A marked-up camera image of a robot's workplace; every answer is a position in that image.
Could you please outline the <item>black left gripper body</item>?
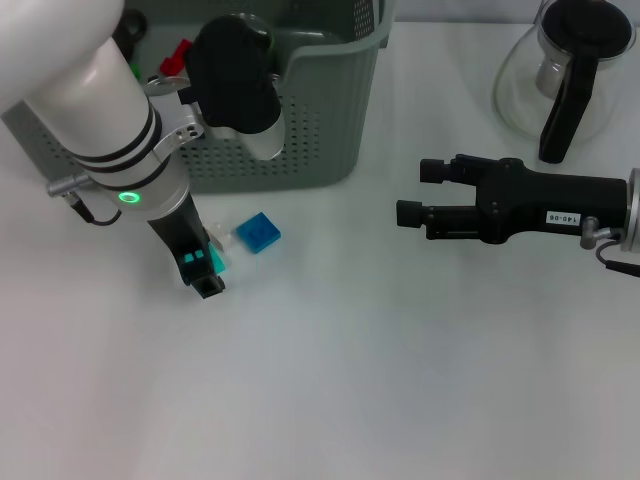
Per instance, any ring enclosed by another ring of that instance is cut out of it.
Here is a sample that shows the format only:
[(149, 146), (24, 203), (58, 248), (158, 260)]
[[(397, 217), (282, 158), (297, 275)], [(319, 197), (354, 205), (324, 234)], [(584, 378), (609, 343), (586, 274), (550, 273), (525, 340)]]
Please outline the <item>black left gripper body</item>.
[(191, 196), (169, 215), (148, 224), (170, 250), (185, 285), (216, 285), (209, 237)]

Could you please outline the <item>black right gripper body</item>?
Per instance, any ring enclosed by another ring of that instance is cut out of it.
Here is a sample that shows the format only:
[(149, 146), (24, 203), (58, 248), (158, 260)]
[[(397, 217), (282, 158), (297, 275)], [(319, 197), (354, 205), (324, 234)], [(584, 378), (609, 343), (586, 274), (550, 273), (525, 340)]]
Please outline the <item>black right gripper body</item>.
[(580, 236), (588, 218), (620, 229), (627, 205), (622, 179), (541, 173), (520, 160), (501, 159), (476, 185), (478, 237), (499, 245), (524, 232)]

